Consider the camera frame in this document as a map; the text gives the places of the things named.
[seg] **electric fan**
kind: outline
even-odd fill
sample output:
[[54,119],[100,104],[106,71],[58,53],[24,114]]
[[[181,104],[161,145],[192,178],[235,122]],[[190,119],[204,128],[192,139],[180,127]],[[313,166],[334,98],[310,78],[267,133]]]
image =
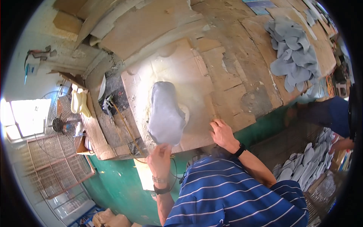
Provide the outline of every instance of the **electric fan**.
[[54,91],[42,97],[50,100],[50,108],[44,122],[44,132],[35,134],[38,146],[53,159],[76,154],[84,131],[80,114],[71,112],[72,96],[60,94]]

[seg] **wristwatch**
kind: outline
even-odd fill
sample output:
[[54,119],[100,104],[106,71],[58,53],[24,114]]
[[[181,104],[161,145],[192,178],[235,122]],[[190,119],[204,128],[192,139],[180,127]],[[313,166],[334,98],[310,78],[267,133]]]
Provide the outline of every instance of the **wristwatch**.
[[162,194],[165,194],[165,193],[168,193],[170,192],[170,185],[169,183],[166,185],[166,188],[164,189],[158,189],[157,187],[155,187],[154,185],[154,191],[157,195],[162,195]]
[[238,158],[246,150],[246,145],[240,143],[240,148],[234,153],[234,156]]

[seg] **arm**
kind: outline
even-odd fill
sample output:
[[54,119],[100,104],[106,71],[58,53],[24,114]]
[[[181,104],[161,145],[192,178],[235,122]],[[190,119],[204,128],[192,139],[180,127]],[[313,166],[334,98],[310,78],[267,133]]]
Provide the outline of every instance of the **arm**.
[[[214,132],[211,132],[214,142],[228,152],[236,153],[240,148],[240,142],[234,138],[231,127],[222,119],[214,119],[210,125],[214,130]],[[248,173],[261,184],[268,188],[276,184],[276,179],[272,172],[248,150],[245,150],[238,159]]]
[[335,150],[345,150],[345,149],[353,149],[354,142],[349,138],[338,140],[335,144],[331,146],[329,154],[332,154]]
[[[169,179],[170,155],[171,146],[167,143],[163,143],[161,145],[157,145],[154,151],[146,158],[147,164],[149,165],[154,177],[164,181]],[[154,185],[158,189],[164,189],[167,187],[167,183],[154,182]],[[160,223],[163,226],[165,224],[166,218],[174,206],[174,200],[171,197],[170,192],[168,192],[165,194],[156,195],[156,203],[158,206]]]
[[164,226],[166,219],[168,218],[168,215],[170,214],[170,211],[174,206],[174,200],[171,197],[170,192],[168,192],[163,195],[157,195],[156,203],[158,206],[158,214],[159,214],[160,223],[162,226]]

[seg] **person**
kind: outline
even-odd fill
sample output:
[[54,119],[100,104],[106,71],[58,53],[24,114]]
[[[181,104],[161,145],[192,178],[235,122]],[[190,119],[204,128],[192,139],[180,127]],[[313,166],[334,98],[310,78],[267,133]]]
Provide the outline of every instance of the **person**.
[[214,142],[235,158],[207,156],[184,173],[174,202],[168,182],[171,145],[146,158],[163,226],[307,226],[309,212],[296,181],[276,182],[271,171],[236,140],[222,119],[213,120]]
[[332,145],[329,154],[335,150],[354,148],[354,142],[349,138],[348,101],[343,98],[335,96],[323,102],[296,103],[286,112],[285,126],[287,127],[294,118],[321,127],[328,127],[344,138]]

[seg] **blue striped shirt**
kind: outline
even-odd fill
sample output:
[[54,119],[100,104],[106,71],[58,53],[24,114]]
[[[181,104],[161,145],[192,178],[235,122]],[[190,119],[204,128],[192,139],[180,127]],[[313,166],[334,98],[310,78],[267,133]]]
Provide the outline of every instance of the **blue striped shirt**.
[[164,226],[307,226],[309,212],[296,181],[270,189],[241,162],[206,157],[185,173]]

